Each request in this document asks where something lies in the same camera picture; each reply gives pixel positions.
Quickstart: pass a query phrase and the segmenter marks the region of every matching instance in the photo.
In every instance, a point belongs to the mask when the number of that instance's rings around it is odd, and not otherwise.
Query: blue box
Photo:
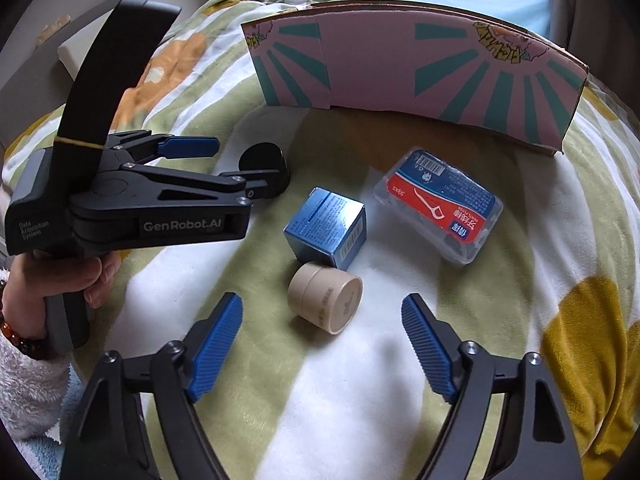
[[[364,204],[316,187],[284,235],[299,262],[346,270],[367,239]]]

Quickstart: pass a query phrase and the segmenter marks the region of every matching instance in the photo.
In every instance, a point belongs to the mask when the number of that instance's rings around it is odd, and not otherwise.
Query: plastic case
[[[375,197],[447,260],[473,261],[502,212],[502,201],[462,171],[412,148],[380,180]]]

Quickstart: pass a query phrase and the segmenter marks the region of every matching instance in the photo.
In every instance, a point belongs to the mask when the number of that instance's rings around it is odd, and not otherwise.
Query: barcode
[[[342,245],[342,248],[340,249],[338,257],[340,258],[341,262],[344,261],[344,259],[347,257],[347,254],[349,254],[349,251],[351,251],[351,248],[353,247],[354,243],[356,243],[356,240],[358,239],[358,236],[360,236],[361,232],[362,218],[356,224],[356,227],[353,228],[353,231],[351,231],[349,238],[347,238],[347,241],[345,241],[345,243]]]
[[[431,171],[431,173],[435,173],[437,176],[440,176],[444,171],[444,166],[442,164],[438,164],[435,160],[429,158],[428,156],[419,156],[418,160],[416,160],[415,163],[425,170]]]

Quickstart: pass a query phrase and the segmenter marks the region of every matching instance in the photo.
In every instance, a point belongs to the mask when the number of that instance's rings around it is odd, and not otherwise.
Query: cartoon graphic
[[[480,37],[479,42],[500,61],[510,63],[532,61],[548,50],[548,46],[542,42],[497,25],[475,22],[474,27]]]
[[[260,42],[267,39],[267,36],[271,32],[272,28],[273,22],[258,23],[257,25],[255,25],[255,27],[253,27],[253,30],[255,30],[255,32],[248,36],[244,36],[249,50],[251,50],[252,48],[258,48]]]
[[[431,212],[431,216],[433,216],[436,220],[442,220],[444,218],[444,214],[442,213],[442,209],[439,205],[437,205],[436,207],[431,207],[429,203],[424,199],[424,197],[415,190],[415,188],[414,193],[418,197],[418,200],[420,200],[420,202],[427,206],[427,209]]]

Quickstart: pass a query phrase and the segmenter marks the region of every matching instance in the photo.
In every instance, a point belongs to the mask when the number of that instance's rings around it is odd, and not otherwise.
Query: blanket
[[[76,355],[87,378],[101,353],[125,357],[182,338],[226,291],[244,321],[218,382],[196,405],[234,480],[412,480],[448,405],[433,394],[404,334],[402,298],[419,292],[462,339],[493,354],[542,353],[558,382],[588,480],[601,479],[637,424],[640,404],[638,120],[595,79],[548,157],[486,132],[393,112],[266,107],[241,22],[325,0],[211,0],[174,27],[113,128],[215,136],[215,158],[161,160],[201,173],[237,169],[249,145],[276,142],[292,181],[256,203],[243,240],[134,250]],[[50,146],[62,110],[7,151],[14,188],[27,156]],[[476,259],[454,267],[380,206],[372,188],[411,146],[459,167],[504,202]],[[316,186],[364,202],[367,241],[350,267],[364,294],[329,336],[287,308],[298,268],[282,229]],[[470,478],[481,478],[500,413],[492,402]],[[174,478],[152,402],[159,468]]]

